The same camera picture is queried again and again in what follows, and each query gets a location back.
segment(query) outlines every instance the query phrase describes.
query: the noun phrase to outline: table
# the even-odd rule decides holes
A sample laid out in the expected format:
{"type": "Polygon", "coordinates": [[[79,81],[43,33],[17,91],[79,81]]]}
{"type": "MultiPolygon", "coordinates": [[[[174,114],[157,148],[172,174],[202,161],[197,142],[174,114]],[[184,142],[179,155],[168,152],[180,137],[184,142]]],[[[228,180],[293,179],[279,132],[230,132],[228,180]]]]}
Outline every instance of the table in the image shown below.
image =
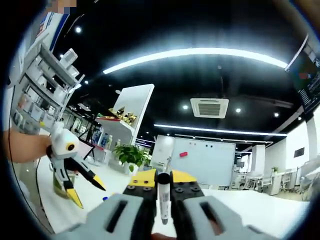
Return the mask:
{"type": "MultiPolygon", "coordinates": [[[[50,160],[44,156],[38,166],[37,177],[39,194],[45,214],[55,233],[60,233],[74,224],[84,223],[88,212],[103,202],[102,198],[112,193],[122,193],[130,181],[130,176],[117,172],[106,165],[92,166],[106,186],[102,191],[91,185],[81,175],[75,179],[77,191],[84,209],[78,208],[71,200],[59,197],[53,189],[53,173],[49,168],[50,160]]],[[[308,203],[272,197],[255,191],[222,191],[203,189],[206,196],[214,196],[242,217],[244,225],[253,225],[275,237],[283,237],[305,212],[308,203]]],[[[157,202],[153,233],[176,237],[173,219],[163,225],[160,207],[157,202]]]]}

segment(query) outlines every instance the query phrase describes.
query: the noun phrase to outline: ceiling air conditioning unit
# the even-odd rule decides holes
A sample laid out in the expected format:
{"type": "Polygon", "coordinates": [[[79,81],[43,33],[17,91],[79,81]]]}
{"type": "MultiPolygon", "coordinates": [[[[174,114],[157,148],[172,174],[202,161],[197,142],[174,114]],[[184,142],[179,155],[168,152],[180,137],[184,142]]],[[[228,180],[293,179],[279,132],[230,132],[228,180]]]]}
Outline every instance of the ceiling air conditioning unit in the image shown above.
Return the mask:
{"type": "Polygon", "coordinates": [[[193,114],[197,118],[224,119],[229,99],[222,98],[191,98],[193,114]]]}

